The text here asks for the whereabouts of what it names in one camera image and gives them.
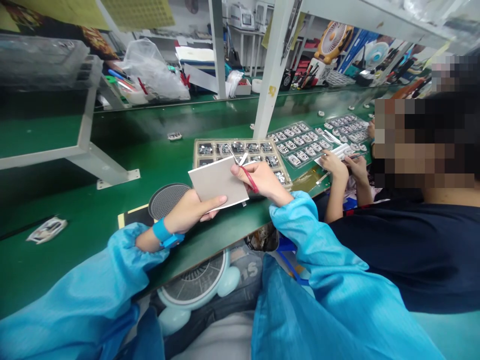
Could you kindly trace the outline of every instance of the white box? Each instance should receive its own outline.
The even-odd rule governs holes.
[[[238,84],[235,90],[235,96],[243,96],[243,95],[250,95],[252,92],[252,84],[246,78],[246,85]]]

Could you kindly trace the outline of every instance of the green workbench surface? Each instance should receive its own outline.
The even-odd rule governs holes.
[[[270,129],[302,120],[314,126],[327,118],[349,113],[349,105],[355,105],[360,110],[357,114],[366,119],[366,113],[373,109],[363,109],[362,104],[385,92],[385,89],[370,89],[279,96]],[[190,184],[187,171],[192,168],[195,138],[251,137],[249,125],[255,122],[257,106],[258,99],[253,98],[97,113],[92,142],[126,169],[140,169],[141,178],[103,190],[96,190],[95,179],[91,179],[85,186],[3,206],[2,233],[51,214],[60,214],[60,218],[68,220],[68,226],[55,239],[41,245],[25,241],[31,230],[0,242],[0,319],[38,299],[69,270],[103,250],[110,235],[118,229],[118,214],[147,204],[151,195],[164,185]],[[326,113],[325,118],[317,116],[318,110]],[[173,131],[181,131],[183,139],[165,140],[166,134]],[[295,179],[314,165],[301,170],[287,166]],[[2,170],[0,175],[13,170]],[[64,167],[48,170],[58,172],[63,177],[61,181],[67,181]],[[39,174],[30,175],[32,187],[48,186],[35,179]],[[21,197],[23,188],[8,186],[9,193],[18,192]],[[317,186],[310,194],[323,190]],[[267,224],[268,205],[262,199],[250,201],[246,207],[233,206],[222,210],[213,221],[194,227],[184,243],[151,271],[146,291]]]
[[[76,146],[86,98],[87,90],[5,93],[0,158]]]

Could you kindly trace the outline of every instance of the blue wristband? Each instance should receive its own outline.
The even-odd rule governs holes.
[[[185,239],[185,234],[171,234],[164,224],[164,219],[160,219],[152,226],[153,234],[160,241],[163,249],[171,249],[180,244]]]

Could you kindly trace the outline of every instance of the person's hand holding paper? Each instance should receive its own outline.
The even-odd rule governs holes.
[[[213,210],[228,208],[249,199],[243,181],[230,171],[235,164],[234,157],[230,156],[188,172],[193,188],[202,202],[218,196],[227,197],[223,205]]]

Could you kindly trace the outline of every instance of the shelf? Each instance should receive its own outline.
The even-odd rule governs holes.
[[[301,11],[433,49],[453,40],[442,27],[419,21],[387,0],[335,0],[328,6],[319,6],[317,0],[303,0]],[[453,41],[448,51],[462,55],[469,49]]]

